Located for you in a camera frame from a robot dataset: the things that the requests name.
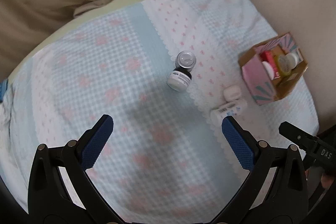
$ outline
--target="blue object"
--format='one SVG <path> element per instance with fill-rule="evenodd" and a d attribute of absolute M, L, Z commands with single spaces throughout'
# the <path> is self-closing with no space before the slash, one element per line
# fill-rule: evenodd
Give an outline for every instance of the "blue object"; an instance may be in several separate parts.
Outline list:
<path fill-rule="evenodd" d="M 111 116 L 106 115 L 98 129 L 94 132 L 94 135 L 88 141 L 81 153 L 81 167 L 83 170 L 92 168 L 98 159 L 99 154 L 103 150 L 107 140 L 113 131 L 113 119 Z"/>
<path fill-rule="evenodd" d="M 225 117 L 222 122 L 222 133 L 228 141 L 231 149 L 235 153 L 240 165 L 243 169 L 252 171 L 254 168 L 254 153 L 249 145 L 245 142 L 241 136 L 243 129 L 237 122 L 234 125 L 229 117 Z"/>
<path fill-rule="evenodd" d="M 8 86 L 8 79 L 6 78 L 4 81 L 0 83 L 0 103 L 2 103 L 3 101 L 3 97 L 7 90 L 7 86 Z"/>

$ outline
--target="wall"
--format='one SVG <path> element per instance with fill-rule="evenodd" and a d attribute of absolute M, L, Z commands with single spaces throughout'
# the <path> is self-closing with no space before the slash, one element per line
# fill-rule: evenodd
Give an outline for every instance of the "wall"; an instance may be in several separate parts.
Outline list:
<path fill-rule="evenodd" d="M 336 124 L 336 0 L 251 1 L 278 33 L 292 32 L 307 58 L 320 131 Z"/>

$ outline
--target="mattress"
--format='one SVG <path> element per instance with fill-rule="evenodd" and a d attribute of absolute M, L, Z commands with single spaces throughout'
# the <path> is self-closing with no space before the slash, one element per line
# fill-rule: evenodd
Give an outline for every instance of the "mattress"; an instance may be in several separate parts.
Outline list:
<path fill-rule="evenodd" d="M 26 209 L 37 145 L 63 146 L 109 114 L 114 132 L 87 173 L 110 206 L 127 222 L 209 222 L 248 175 L 209 119 L 223 89 L 242 88 L 248 109 L 238 122 L 278 147 L 290 144 L 278 134 L 283 121 L 317 133 L 310 92 L 302 78 L 284 100 L 251 98 L 238 56 L 276 33 L 249 0 L 123 1 L 73 20 L 11 75 L 0 105 L 0 175 Z M 166 80 L 183 50 L 197 64 L 187 92 L 177 93 Z"/>

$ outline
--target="metal screw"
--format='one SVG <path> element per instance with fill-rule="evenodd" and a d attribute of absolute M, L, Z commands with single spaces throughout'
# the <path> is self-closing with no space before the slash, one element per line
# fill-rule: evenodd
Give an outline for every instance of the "metal screw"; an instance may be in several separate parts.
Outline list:
<path fill-rule="evenodd" d="M 296 150 L 297 150 L 297 146 L 296 146 L 296 145 L 293 145 L 293 144 L 291 144 L 290 148 L 291 148 L 293 151 L 296 151 Z"/>
<path fill-rule="evenodd" d="M 265 147 L 267 147 L 267 143 L 265 141 L 260 141 L 259 146 L 265 148 Z"/>
<path fill-rule="evenodd" d="M 43 150 L 44 148 L 45 148 L 45 144 L 44 144 L 44 143 L 41 143 L 41 144 L 37 147 L 38 150 Z"/>
<path fill-rule="evenodd" d="M 71 141 L 68 141 L 68 146 L 70 146 L 70 147 L 73 147 L 73 146 L 75 146 L 75 145 L 76 145 L 76 143 L 77 143 L 77 141 L 76 141 L 76 140 L 71 140 Z"/>

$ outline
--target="box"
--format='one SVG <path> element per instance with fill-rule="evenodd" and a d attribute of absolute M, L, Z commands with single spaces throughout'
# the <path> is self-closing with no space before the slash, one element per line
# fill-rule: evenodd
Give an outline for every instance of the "box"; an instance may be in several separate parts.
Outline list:
<path fill-rule="evenodd" d="M 259 57 L 261 52 L 270 50 L 278 51 L 279 53 L 283 51 L 284 54 L 295 52 L 299 56 L 300 63 L 292 70 L 289 76 L 271 80 Z M 243 79 L 258 105 L 285 98 L 308 68 L 308 63 L 302 56 L 290 32 L 254 45 L 239 58 L 238 63 L 241 67 Z"/>

